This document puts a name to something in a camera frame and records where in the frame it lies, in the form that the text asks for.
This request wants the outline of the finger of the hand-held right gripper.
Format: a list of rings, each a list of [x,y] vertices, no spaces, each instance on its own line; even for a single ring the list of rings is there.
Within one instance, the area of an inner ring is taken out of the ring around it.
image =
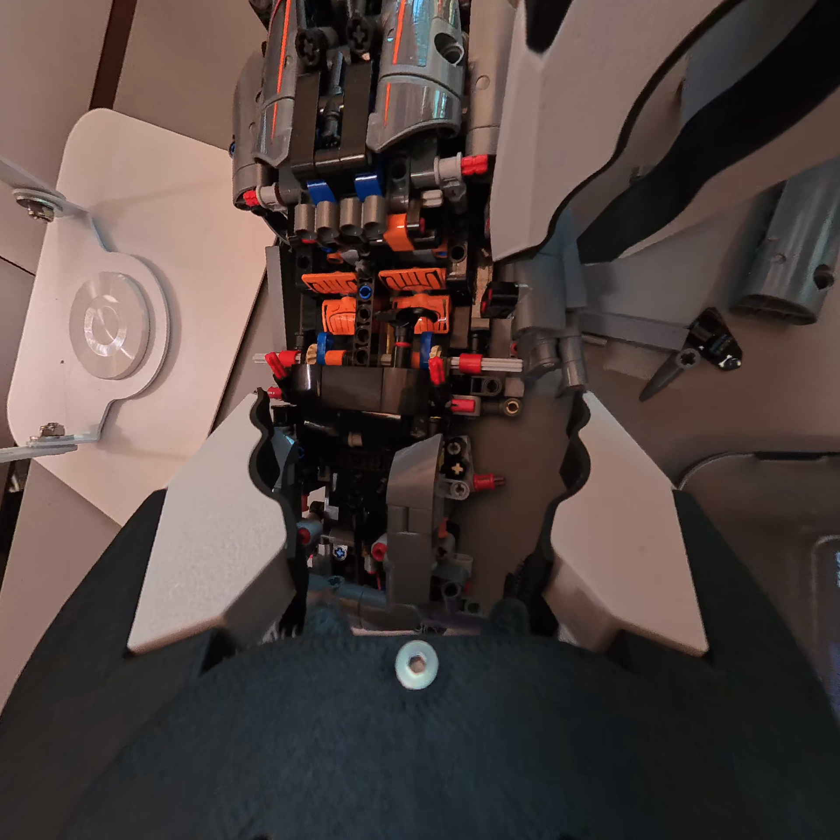
[[[736,4],[520,2],[490,190],[495,261],[542,245],[621,153],[662,76]]]
[[[701,108],[661,162],[578,238],[581,261],[606,263],[677,219],[715,175],[759,151],[839,84],[839,2],[816,2],[759,64]]]

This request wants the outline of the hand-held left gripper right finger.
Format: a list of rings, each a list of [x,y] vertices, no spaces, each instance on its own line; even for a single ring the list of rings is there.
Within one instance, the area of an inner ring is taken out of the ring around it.
[[[535,633],[603,653],[621,633],[701,657],[709,644],[670,480],[591,392],[574,395],[535,550],[506,596]]]

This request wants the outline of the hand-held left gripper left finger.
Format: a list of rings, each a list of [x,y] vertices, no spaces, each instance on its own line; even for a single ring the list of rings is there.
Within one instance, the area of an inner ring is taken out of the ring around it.
[[[129,651],[207,630],[239,648],[263,642],[297,593],[297,443],[259,388],[209,435],[166,488]]]

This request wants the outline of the grey lego side panel assembly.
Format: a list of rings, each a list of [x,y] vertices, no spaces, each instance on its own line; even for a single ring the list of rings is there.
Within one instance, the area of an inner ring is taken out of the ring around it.
[[[567,207],[539,250],[495,263],[486,291],[515,298],[507,308],[522,375],[537,380],[560,371],[563,390],[584,392],[588,380],[580,312],[587,298],[577,237]]]

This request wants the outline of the lego car model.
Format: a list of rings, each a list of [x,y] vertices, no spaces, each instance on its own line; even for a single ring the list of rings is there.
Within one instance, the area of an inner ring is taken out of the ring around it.
[[[276,234],[284,350],[263,361],[297,462],[297,563],[357,627],[483,619],[456,506],[504,487],[467,424],[522,409],[490,184],[517,2],[250,2],[233,202]]]

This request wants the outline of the grey curved lego panel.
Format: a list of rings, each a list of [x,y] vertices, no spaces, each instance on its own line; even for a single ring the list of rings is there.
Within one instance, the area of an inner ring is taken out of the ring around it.
[[[752,262],[730,311],[811,326],[833,288],[839,250],[838,160],[793,176],[775,191]]]

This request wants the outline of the black lego pin connector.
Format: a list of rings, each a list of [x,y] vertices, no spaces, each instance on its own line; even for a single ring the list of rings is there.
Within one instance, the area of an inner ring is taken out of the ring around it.
[[[686,345],[721,371],[730,372],[741,367],[742,349],[716,308],[705,309],[690,324]]]

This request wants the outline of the long grey lego wedge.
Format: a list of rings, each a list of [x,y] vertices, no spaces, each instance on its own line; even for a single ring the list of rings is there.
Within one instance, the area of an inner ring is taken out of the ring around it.
[[[689,334],[684,325],[606,311],[584,309],[578,320],[583,333],[664,352],[681,350]]]

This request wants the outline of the smartphone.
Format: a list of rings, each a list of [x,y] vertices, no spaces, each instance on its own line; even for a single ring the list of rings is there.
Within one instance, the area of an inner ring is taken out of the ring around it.
[[[813,543],[807,561],[808,629],[815,667],[836,669],[839,643],[839,535],[829,533]]]

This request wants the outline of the clear round disc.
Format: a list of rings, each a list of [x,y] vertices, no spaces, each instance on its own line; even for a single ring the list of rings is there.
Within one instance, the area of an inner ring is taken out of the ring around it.
[[[70,305],[68,334],[81,367],[103,381],[120,381],[142,363],[151,316],[136,281],[101,271],[83,282]]]

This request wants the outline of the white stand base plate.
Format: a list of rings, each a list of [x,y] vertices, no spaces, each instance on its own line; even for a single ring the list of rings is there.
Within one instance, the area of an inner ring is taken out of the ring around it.
[[[5,157],[2,180],[55,214],[9,388],[11,434],[124,524],[211,432],[270,231],[234,208],[226,152],[113,110],[73,127],[56,187]],[[101,271],[133,278],[150,312],[143,361],[120,381],[87,373],[68,334],[77,289]]]

